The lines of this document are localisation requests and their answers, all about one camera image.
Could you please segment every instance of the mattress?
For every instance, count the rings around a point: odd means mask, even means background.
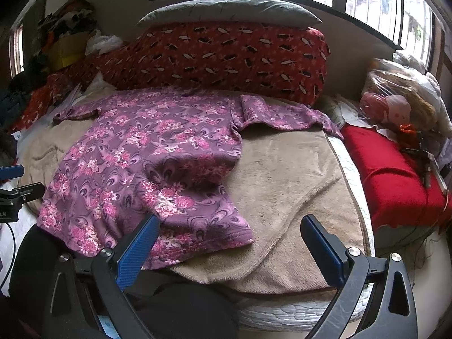
[[[338,157],[339,163],[342,166],[347,182],[356,199],[359,208],[361,209],[364,218],[365,227],[368,234],[368,240],[372,256],[375,255],[374,238],[371,229],[370,215],[367,207],[364,191],[362,189],[359,173],[353,164],[349,153],[345,149],[341,140],[330,137],[329,141]],[[4,188],[15,187],[16,181],[13,180],[4,185]],[[14,231],[17,248],[20,246],[24,236],[28,230],[36,223],[35,216],[24,206],[19,211],[19,222],[12,223],[11,226]],[[0,280],[8,270],[11,263],[13,250],[13,241],[11,233],[8,228],[4,227],[0,231],[0,256],[4,265],[0,271]],[[5,295],[8,294],[9,279],[6,281],[2,291]],[[371,292],[371,286],[367,286],[359,299],[356,309],[353,313],[352,320],[359,319],[366,304],[368,302]],[[326,307],[328,306],[333,292],[316,292],[309,293],[303,296],[302,299],[291,299],[286,296],[277,301],[262,301],[250,302],[248,301],[246,307],[241,307],[239,311],[240,323],[243,328],[260,331],[283,331],[283,332],[306,332],[310,331],[318,319],[321,317]]]
[[[372,256],[375,256],[374,237],[369,209],[359,178],[358,170],[340,139],[328,137],[344,171],[356,202],[361,209],[368,234]],[[365,287],[356,305],[351,321],[362,317],[370,297],[372,285]],[[310,331],[329,305],[334,292],[307,294],[303,300],[284,297],[278,301],[262,301],[240,309],[240,324],[243,328],[260,331],[306,332]]]

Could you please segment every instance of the shirt sleeve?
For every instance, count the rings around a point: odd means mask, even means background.
[[[304,104],[281,105],[266,103],[262,97],[241,95],[242,111],[235,109],[233,120],[238,131],[254,123],[266,125],[282,131],[299,131],[319,125],[327,134],[343,139],[337,126],[328,116],[319,110],[313,110]]]
[[[99,117],[103,113],[117,108],[118,104],[122,103],[123,97],[126,96],[115,94],[80,106],[66,108],[55,115],[53,122],[59,124],[64,120],[86,120],[88,118]]]

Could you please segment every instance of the metal bolt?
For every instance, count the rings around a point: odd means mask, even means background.
[[[111,256],[112,253],[113,253],[113,250],[109,249],[109,248],[100,250],[100,255],[104,258]]]
[[[350,247],[349,254],[352,256],[359,256],[359,255],[361,255],[361,251],[359,251],[358,247]]]
[[[402,259],[402,257],[398,253],[394,252],[394,253],[391,254],[391,259],[393,259],[394,261],[399,262]]]
[[[60,262],[66,262],[67,260],[69,260],[69,255],[67,253],[64,253],[63,255],[61,255],[58,260]]]

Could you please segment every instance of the white fabric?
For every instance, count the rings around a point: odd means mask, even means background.
[[[164,6],[144,16],[140,27],[202,21],[243,21],[293,28],[322,23],[300,5],[280,0],[195,0]]]
[[[361,209],[362,217],[366,226],[372,256],[375,256],[374,239],[370,220],[369,208],[367,206],[364,190],[362,189],[359,172],[348,151],[341,140],[332,136],[328,137],[339,163],[344,170],[350,189]],[[352,321],[362,317],[366,308],[372,286],[367,286],[361,294]],[[240,323],[250,329],[263,331],[283,332],[307,332],[310,331],[322,316],[333,294],[331,292],[312,293],[304,296],[302,301],[291,300],[290,297],[282,297],[281,300],[260,301],[239,312]]]

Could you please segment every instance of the red cloth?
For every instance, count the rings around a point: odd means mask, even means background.
[[[442,212],[446,197],[431,175],[426,189],[416,172],[416,161],[399,146],[367,129],[346,124],[345,147],[358,168],[374,229],[389,225],[433,226],[451,218],[452,203]]]
[[[226,89],[312,105],[323,88],[328,55],[322,33],[312,28],[232,21],[153,27],[134,42],[49,76],[11,130],[26,129],[46,113],[61,94],[58,80],[81,82],[86,89],[99,71],[118,90]]]

